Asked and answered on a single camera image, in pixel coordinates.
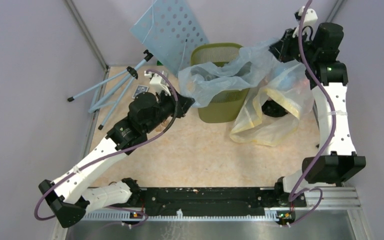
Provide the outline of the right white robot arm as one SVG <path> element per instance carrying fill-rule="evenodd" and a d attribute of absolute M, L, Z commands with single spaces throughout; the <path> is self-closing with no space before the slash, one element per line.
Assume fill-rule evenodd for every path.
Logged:
<path fill-rule="evenodd" d="M 365 156 L 357 153 L 349 130 L 347 67 L 337 60 L 344 38 L 343 27 L 321 23 L 310 40 L 305 39 L 304 32 L 300 37 L 294 36 L 298 30 L 298 27 L 285 30 L 269 51 L 282 63 L 297 60 L 305 65 L 320 140 L 318 153 L 305 158 L 296 174 L 283 177 L 283 186 L 273 192 L 273 200 L 279 206 L 287 206 L 301 193 L 322 183 L 346 182 L 367 165 Z"/>

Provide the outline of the light blue trash bag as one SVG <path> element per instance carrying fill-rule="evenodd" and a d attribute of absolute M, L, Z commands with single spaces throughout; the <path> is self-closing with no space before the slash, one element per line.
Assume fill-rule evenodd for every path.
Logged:
<path fill-rule="evenodd" d="M 269 47 L 277 41 L 269 38 L 241 47 L 238 56 L 222 67 L 208 61 L 181 70 L 178 73 L 180 94 L 193 98 L 194 108 L 204 108 L 220 92 L 256 87 L 276 65 Z"/>

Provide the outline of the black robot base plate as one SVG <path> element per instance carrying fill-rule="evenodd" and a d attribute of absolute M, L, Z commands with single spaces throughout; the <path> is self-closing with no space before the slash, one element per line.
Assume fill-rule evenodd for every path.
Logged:
<path fill-rule="evenodd" d="M 263 216 L 268 208 L 306 207 L 299 195 L 293 202 L 280 182 L 273 187 L 139 187 L 119 208 L 138 208 L 150 217 L 174 216 L 178 211 L 186 217 Z"/>

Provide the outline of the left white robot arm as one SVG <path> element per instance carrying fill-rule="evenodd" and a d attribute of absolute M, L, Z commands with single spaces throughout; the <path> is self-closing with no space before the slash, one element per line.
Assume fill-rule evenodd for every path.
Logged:
<path fill-rule="evenodd" d="M 91 184 L 115 163 L 134 150 L 150 143 L 148 134 L 162 122 L 182 118 L 194 104 L 191 97 L 165 91 L 138 94 L 128 106 L 125 118 L 118 121 L 94 150 L 67 173 L 54 180 L 43 180 L 38 188 L 62 228 L 77 224 L 86 214 L 115 204 L 134 207 L 140 202 L 140 187 L 124 178 L 104 187 Z"/>

